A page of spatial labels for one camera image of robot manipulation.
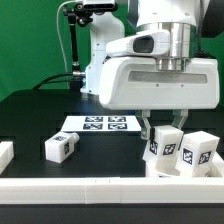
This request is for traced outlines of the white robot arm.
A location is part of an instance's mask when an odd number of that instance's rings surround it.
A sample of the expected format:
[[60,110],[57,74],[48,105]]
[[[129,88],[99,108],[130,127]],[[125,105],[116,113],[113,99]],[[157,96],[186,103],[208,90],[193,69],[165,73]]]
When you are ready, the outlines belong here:
[[128,0],[127,20],[136,30],[128,37],[112,15],[114,5],[84,0],[94,22],[83,92],[107,109],[138,111],[146,140],[152,110],[173,110],[180,127],[190,109],[217,106],[218,61],[191,45],[210,33],[205,23],[224,8],[220,0]]

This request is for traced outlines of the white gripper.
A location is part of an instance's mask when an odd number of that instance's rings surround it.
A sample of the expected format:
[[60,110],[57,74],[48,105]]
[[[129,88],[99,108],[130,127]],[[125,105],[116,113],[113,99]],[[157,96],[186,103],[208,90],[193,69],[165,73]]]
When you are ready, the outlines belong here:
[[99,99],[111,110],[138,110],[141,138],[150,140],[153,130],[149,110],[173,111],[172,125],[181,129],[187,109],[214,108],[219,102],[218,62],[193,58],[184,70],[161,69],[157,60],[170,50],[170,32],[142,31],[109,42],[100,78]]

